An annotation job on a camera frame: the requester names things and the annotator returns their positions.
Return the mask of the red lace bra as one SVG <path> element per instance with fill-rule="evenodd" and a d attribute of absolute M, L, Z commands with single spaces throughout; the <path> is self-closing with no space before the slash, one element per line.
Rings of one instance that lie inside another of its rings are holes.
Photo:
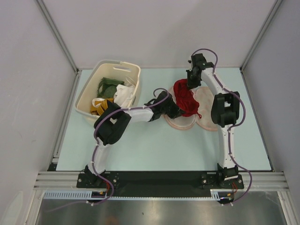
<path fill-rule="evenodd" d="M 188 89 L 187 84 L 187 79 L 180 79 L 174 83 L 173 92 L 176 105 L 184 111 L 183 117 L 197 115 L 201 119 L 202 115 L 198 112 L 200 104 L 194 99 L 193 92 Z"/>

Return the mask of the pink floral mesh laundry bag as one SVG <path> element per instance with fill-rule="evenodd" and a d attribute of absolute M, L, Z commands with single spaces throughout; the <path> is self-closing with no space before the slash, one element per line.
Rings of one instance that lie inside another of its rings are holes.
<path fill-rule="evenodd" d="M 214 95 L 208 87 L 200 87 L 192 89 L 191 91 L 194 99 L 199 103 L 198 113 L 202 117 L 200 118 L 197 114 L 194 114 L 189 117 L 180 116 L 175 119 L 170 119 L 167 115 L 164 115 L 164 119 L 169 126 L 177 130 L 188 130 L 197 124 L 205 130 L 213 132 L 217 131 L 217 125 L 214 124 L 211 119 L 211 108 Z"/>

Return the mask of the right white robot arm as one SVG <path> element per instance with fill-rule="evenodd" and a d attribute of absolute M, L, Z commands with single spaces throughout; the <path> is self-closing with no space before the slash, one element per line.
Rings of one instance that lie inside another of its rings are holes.
<path fill-rule="evenodd" d="M 208 62 L 200 51 L 209 51 L 216 61 Z M 217 125 L 220 155 L 217 164 L 216 182 L 221 188 L 234 187 L 241 180 L 240 165 L 234 156 L 234 128 L 240 126 L 246 118 L 246 108 L 237 91 L 231 91 L 216 73 L 218 56 L 209 49 L 199 49 L 192 53 L 188 61 L 187 88 L 196 89 L 204 82 L 214 96 L 210 117 Z"/>

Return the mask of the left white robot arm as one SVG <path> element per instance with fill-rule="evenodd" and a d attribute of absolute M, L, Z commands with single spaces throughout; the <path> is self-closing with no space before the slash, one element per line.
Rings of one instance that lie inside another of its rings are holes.
<path fill-rule="evenodd" d="M 91 161 L 84 169 L 87 182 L 97 188 L 109 181 L 103 177 L 105 160 L 110 146 L 120 140 L 128 125 L 135 122 L 152 122 L 166 115 L 176 119 L 187 111 L 180 108 L 170 92 L 163 89 L 160 94 L 142 106 L 122 108 L 108 102 L 108 108 L 94 123 L 95 149 Z"/>

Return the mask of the cream plastic laundry basket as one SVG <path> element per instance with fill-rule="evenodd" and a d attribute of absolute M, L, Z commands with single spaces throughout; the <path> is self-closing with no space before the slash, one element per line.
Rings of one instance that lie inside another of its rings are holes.
<path fill-rule="evenodd" d="M 92 100 L 97 97 L 98 85 L 104 77 L 124 81 L 126 85 L 133 85 L 135 87 L 133 96 L 126 108 L 137 106 L 141 93 L 140 73 L 141 68 L 132 63 L 109 60 L 99 62 L 83 86 L 75 102 L 75 110 L 93 126 L 99 116 L 90 113 L 90 106 Z"/>

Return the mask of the white garment in basket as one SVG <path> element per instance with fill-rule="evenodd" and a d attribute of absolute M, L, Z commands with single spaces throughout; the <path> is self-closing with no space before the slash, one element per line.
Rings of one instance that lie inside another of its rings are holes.
<path fill-rule="evenodd" d="M 134 85 L 118 85 L 117 91 L 113 96 L 113 102 L 115 102 L 118 106 L 126 107 L 133 98 L 134 90 Z"/>

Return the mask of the green garment in basket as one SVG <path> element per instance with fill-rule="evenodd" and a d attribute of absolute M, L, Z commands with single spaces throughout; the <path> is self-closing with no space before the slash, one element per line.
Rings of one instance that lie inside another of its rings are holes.
<path fill-rule="evenodd" d="M 113 98 L 117 86 L 124 83 L 124 81 L 103 77 L 97 87 L 97 98 Z"/>

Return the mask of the mustard yellow garment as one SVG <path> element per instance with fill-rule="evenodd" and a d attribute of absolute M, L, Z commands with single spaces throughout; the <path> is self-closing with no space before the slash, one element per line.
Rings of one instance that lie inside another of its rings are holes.
<path fill-rule="evenodd" d="M 90 113 L 93 115 L 102 115 L 108 108 L 108 102 L 113 103 L 113 98 L 95 98 L 90 106 Z"/>

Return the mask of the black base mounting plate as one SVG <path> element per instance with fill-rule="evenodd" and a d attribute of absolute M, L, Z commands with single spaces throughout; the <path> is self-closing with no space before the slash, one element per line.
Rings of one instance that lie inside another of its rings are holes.
<path fill-rule="evenodd" d="M 101 174 L 112 187 L 109 193 L 138 196 L 156 193 L 162 196 L 192 196 L 204 190 L 242 190 L 242 176 L 222 180 L 219 172 L 207 171 L 106 171 Z"/>

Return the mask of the left aluminium corner post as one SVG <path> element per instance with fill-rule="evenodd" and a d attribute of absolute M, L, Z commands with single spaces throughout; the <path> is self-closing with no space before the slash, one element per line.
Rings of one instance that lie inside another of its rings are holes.
<path fill-rule="evenodd" d="M 65 41 L 63 40 L 53 18 L 51 17 L 50 12 L 47 9 L 45 2 L 43 0 L 34 0 L 34 2 L 36 3 L 38 9 L 40 10 L 42 17 L 44 18 L 50 32 L 53 34 L 59 48 L 61 49 L 65 58 L 67 59 L 68 64 L 70 65 L 72 70 L 75 72 L 75 74 L 77 74 L 79 69 L 77 68 L 75 61 L 74 61 L 73 57 L 71 56 L 71 53 L 70 53 Z"/>

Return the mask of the aluminium corner post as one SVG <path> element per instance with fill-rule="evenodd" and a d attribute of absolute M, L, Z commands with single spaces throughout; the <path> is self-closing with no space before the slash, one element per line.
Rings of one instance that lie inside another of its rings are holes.
<path fill-rule="evenodd" d="M 44 18 L 50 32 L 53 34 L 59 48 L 61 49 L 65 58 L 67 59 L 68 64 L 70 65 L 72 70 L 75 72 L 75 74 L 77 74 L 79 69 L 77 68 L 75 61 L 74 61 L 73 57 L 71 56 L 71 53 L 70 53 L 65 41 L 63 40 L 53 18 L 51 17 L 50 12 L 47 9 L 45 2 L 43 0 L 34 0 L 34 2 L 36 3 L 38 9 L 40 10 L 42 17 Z"/>
<path fill-rule="evenodd" d="M 240 72 L 244 72 L 246 69 L 250 59 L 252 58 L 254 52 L 256 51 L 257 47 L 259 46 L 260 42 L 262 41 L 264 35 L 266 34 L 268 28 L 270 27 L 272 21 L 274 20 L 275 16 L 277 15 L 277 12 L 279 11 L 281 5 L 283 4 L 283 0 L 275 0 L 269 13 L 267 14 L 261 28 L 259 29 L 258 34 L 256 35 L 254 42 L 252 43 L 249 51 L 247 52 L 241 66 L 240 66 Z"/>

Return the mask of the right aluminium corner post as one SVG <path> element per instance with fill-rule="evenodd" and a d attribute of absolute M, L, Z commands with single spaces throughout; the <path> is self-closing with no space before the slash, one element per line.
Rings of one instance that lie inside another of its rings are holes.
<path fill-rule="evenodd" d="M 260 42 L 262 41 L 264 35 L 266 34 L 268 28 L 270 27 L 272 21 L 274 20 L 275 16 L 277 15 L 277 12 L 279 11 L 281 5 L 283 4 L 283 0 L 275 0 L 269 13 L 267 14 L 261 28 L 259 29 L 258 34 L 256 35 L 254 42 L 252 43 L 249 51 L 247 52 L 241 66 L 240 66 L 240 72 L 244 72 L 246 69 L 250 59 L 252 58 L 254 52 L 256 51 L 257 47 L 259 46 Z"/>

